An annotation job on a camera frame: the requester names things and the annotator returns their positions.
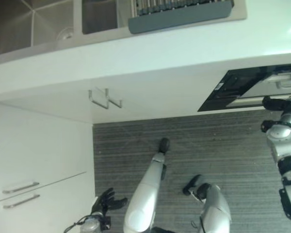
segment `gray carpet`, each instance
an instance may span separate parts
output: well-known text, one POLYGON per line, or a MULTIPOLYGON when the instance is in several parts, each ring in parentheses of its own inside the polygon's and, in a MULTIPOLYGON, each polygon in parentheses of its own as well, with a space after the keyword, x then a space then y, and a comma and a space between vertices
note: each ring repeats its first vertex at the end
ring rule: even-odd
MULTIPOLYGON (((196 174, 222 189, 232 214, 231 233, 291 233, 278 194, 279 172, 260 132, 264 119, 280 113, 248 111, 94 125, 96 194, 114 187, 129 200, 158 142, 171 140, 155 226, 194 233, 201 204, 182 195, 196 174)), ((126 208, 110 212, 111 233, 123 232, 126 208)))

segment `black glove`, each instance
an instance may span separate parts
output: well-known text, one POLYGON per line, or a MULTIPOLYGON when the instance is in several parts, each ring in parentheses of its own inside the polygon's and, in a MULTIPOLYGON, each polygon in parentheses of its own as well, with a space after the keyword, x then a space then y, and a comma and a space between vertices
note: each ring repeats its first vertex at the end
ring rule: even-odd
POLYGON ((92 207, 91 214, 94 212, 100 212, 103 216, 106 215, 108 210, 121 209, 128 202, 127 198, 121 200, 114 200, 115 192, 113 188, 109 188, 103 194, 101 194, 92 207))

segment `kitchen sink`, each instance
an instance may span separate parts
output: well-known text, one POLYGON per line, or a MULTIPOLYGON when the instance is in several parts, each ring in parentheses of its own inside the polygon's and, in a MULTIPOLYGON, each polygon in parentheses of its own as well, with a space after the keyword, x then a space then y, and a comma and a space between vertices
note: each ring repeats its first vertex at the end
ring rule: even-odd
POLYGON ((0 0, 0 55, 44 45, 0 61, 129 36, 89 35, 124 28, 131 16, 131 0, 0 0))

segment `white cabinet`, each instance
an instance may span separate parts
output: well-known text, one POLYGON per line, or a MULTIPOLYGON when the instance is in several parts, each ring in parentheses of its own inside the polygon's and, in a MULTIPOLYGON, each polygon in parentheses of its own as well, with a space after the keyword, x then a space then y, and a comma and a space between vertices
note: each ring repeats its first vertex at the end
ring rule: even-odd
POLYGON ((91 124, 0 105, 0 200, 93 170, 91 124))
POLYGON ((185 75, 181 71, 164 71, 140 74, 138 78, 106 77, 94 80, 87 90, 38 95, 4 103, 90 123, 191 116, 197 114, 225 73, 211 71, 205 74, 203 70, 192 68, 185 75), (123 108, 110 104, 106 110, 91 103, 89 89, 93 90, 93 99, 104 103, 102 92, 97 88, 108 88, 112 99, 123 101, 123 108))
MULTIPOLYGON (((95 198, 93 176, 82 174, 0 201, 0 233, 62 233, 90 214, 95 198), (4 206, 37 197, 13 208, 4 206)), ((78 233, 79 227, 69 233, 78 233)))

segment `drawer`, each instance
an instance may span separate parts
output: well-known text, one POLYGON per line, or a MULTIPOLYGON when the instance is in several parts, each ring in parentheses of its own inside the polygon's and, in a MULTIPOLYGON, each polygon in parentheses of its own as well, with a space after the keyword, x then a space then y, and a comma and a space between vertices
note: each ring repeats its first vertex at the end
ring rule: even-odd
POLYGON ((0 201, 0 233, 62 233, 90 213, 94 198, 93 176, 85 173, 0 201))
POLYGON ((0 200, 93 166, 91 124, 0 105, 0 200))

